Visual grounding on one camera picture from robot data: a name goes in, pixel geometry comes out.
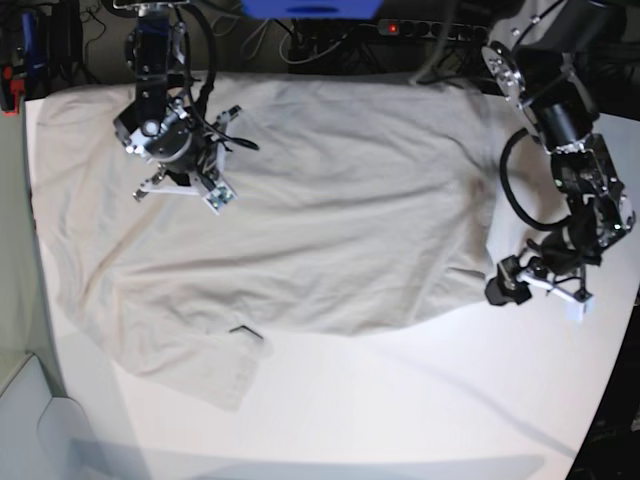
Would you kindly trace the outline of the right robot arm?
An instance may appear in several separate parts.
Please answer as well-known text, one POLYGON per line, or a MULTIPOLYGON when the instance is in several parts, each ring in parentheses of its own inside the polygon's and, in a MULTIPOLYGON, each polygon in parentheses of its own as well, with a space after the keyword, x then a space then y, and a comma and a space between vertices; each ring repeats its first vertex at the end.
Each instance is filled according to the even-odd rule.
POLYGON ((127 154, 157 166, 134 191, 134 199, 194 196, 219 213, 237 197, 224 177, 228 155, 233 147, 259 147, 231 132, 240 106, 221 112, 214 121, 206 118, 217 74, 211 31, 205 33, 206 78, 200 91, 193 91, 190 37, 182 15, 190 14, 207 28, 204 14, 188 1, 116 1, 113 10, 135 21, 125 42, 126 61, 135 75, 134 99, 114 120, 115 134, 127 154))

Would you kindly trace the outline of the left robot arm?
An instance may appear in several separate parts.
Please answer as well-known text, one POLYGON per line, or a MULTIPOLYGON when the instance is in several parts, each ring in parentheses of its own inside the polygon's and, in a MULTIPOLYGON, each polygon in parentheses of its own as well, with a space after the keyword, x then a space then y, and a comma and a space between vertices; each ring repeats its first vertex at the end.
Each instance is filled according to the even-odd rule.
POLYGON ((506 142, 499 159, 499 179, 516 216, 544 233, 497 264, 485 288, 494 306, 521 305, 532 288, 553 294, 568 306, 576 322, 591 309, 587 269, 629 235, 636 214, 603 136, 594 130, 599 111, 573 65, 626 1, 556 1, 534 15, 524 29, 514 29, 506 45, 492 38, 482 57, 505 100, 523 126, 506 142), (568 215, 552 223, 532 218, 510 185, 508 160, 513 148, 531 138, 550 158, 554 184, 564 196, 568 215))

